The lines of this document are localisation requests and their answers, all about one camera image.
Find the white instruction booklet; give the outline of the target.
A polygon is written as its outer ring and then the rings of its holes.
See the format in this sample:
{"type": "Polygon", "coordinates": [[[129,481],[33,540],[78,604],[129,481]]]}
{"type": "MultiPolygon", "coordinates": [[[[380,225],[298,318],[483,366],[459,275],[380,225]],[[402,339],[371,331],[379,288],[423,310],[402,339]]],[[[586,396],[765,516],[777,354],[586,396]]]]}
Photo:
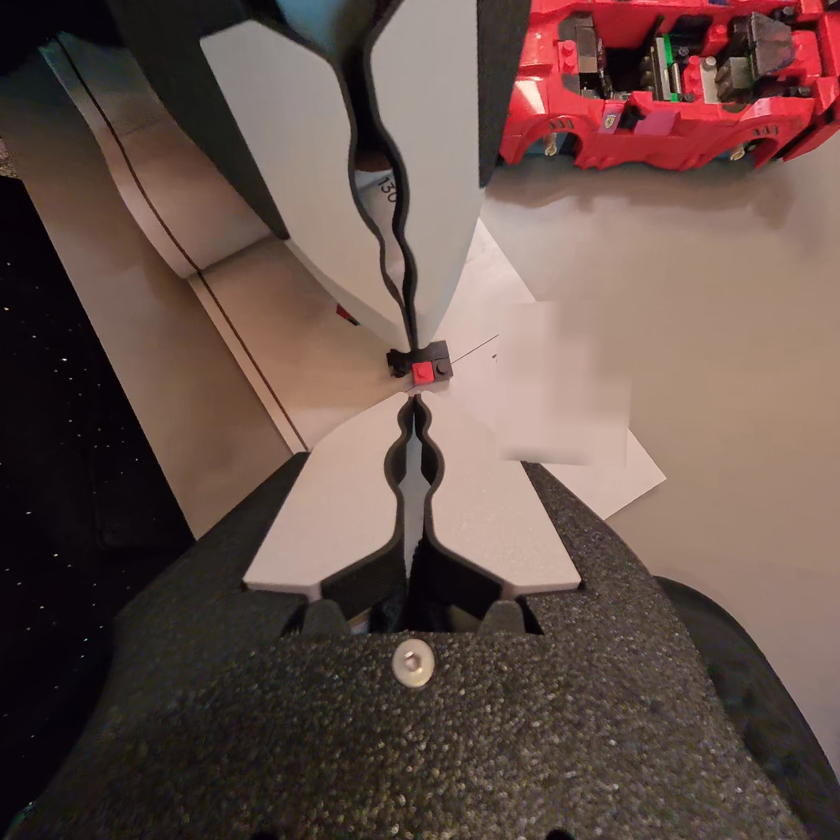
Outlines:
{"type": "MultiPolygon", "coordinates": [[[[192,287],[292,453],[409,390],[410,375],[387,373],[383,341],[341,318],[336,300],[176,124],[127,49],[61,34],[40,52],[91,130],[133,219],[192,287]]],[[[435,335],[448,343],[455,382],[434,390],[491,429],[492,409],[482,403],[496,378],[501,316],[509,305],[534,302],[479,220],[435,335]]],[[[549,471],[602,518],[666,480],[629,431],[624,465],[549,471]]]]}

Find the small black and red lego assembly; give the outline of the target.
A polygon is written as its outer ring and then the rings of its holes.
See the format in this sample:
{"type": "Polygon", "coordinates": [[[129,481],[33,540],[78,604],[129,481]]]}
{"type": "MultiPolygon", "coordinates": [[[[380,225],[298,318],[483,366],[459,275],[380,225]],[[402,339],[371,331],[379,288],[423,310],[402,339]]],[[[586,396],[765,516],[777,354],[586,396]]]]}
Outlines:
{"type": "Polygon", "coordinates": [[[409,376],[414,386],[446,382],[453,377],[453,366],[445,340],[433,341],[428,346],[411,352],[413,371],[409,376]]]}

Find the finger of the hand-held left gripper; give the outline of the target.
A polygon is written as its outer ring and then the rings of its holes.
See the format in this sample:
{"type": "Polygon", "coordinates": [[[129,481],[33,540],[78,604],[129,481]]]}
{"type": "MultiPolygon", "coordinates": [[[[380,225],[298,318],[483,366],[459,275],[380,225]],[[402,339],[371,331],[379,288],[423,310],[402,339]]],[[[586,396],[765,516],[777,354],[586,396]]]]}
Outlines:
{"type": "Polygon", "coordinates": [[[392,350],[409,350],[382,235],[354,183],[358,133],[335,63],[281,23],[238,23],[200,46],[288,231],[323,288],[392,350]]]}
{"type": "Polygon", "coordinates": [[[483,200],[477,3],[399,2],[374,35],[370,67],[400,165],[397,228],[412,267],[406,306],[423,348],[455,294],[483,200]]]}

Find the red lego car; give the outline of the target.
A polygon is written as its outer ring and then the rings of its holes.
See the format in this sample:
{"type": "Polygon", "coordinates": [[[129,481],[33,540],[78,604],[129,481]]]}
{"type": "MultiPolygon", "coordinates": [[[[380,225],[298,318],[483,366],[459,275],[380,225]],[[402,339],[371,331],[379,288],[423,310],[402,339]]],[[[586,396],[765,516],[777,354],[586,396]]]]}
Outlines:
{"type": "Polygon", "coordinates": [[[838,130],[838,2],[537,1],[499,154],[758,169],[838,130]]]}

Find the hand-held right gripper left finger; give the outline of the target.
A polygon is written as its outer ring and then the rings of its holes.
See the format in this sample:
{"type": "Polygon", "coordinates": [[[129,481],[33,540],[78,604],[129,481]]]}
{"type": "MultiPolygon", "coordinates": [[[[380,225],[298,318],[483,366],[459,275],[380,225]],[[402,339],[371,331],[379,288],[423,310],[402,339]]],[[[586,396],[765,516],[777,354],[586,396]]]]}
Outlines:
{"type": "Polygon", "coordinates": [[[404,587],[412,419],[412,397],[398,393],[315,445],[245,573],[250,590],[383,601],[404,587]]]}

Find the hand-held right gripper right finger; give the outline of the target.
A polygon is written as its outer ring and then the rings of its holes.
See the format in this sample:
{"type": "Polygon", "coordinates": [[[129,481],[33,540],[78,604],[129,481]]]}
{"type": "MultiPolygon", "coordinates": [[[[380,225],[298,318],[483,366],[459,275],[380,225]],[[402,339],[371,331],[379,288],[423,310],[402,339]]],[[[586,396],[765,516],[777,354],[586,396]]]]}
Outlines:
{"type": "Polygon", "coordinates": [[[436,393],[417,394],[415,408],[433,546],[500,596],[577,589],[581,576],[525,469],[497,454],[489,428],[436,393]]]}

